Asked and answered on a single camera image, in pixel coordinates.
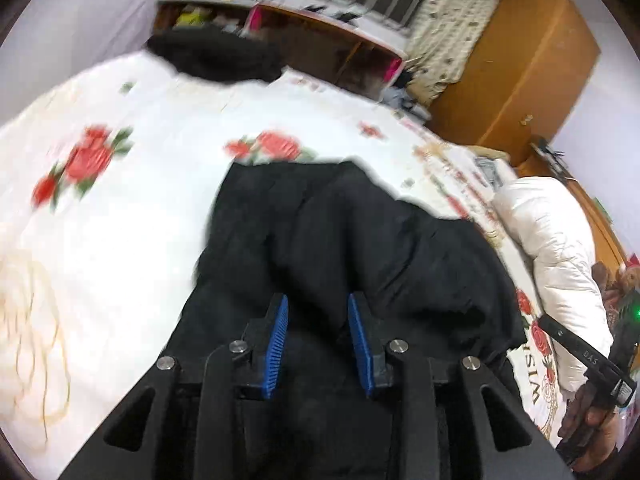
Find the right hand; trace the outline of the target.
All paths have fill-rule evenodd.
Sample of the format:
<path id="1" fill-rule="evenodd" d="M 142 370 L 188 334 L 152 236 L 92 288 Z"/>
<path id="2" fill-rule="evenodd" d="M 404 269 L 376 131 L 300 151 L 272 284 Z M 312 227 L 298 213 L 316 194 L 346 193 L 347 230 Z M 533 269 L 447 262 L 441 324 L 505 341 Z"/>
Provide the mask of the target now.
<path id="1" fill-rule="evenodd" d="M 620 416 L 614 411 L 594 408 L 590 403 L 590 388 L 582 385 L 568 402 L 558 436 L 561 441 L 570 438 L 575 429 L 587 426 L 591 430 L 588 446 L 570 469 L 576 477 L 587 477 L 617 455 L 617 434 Z"/>

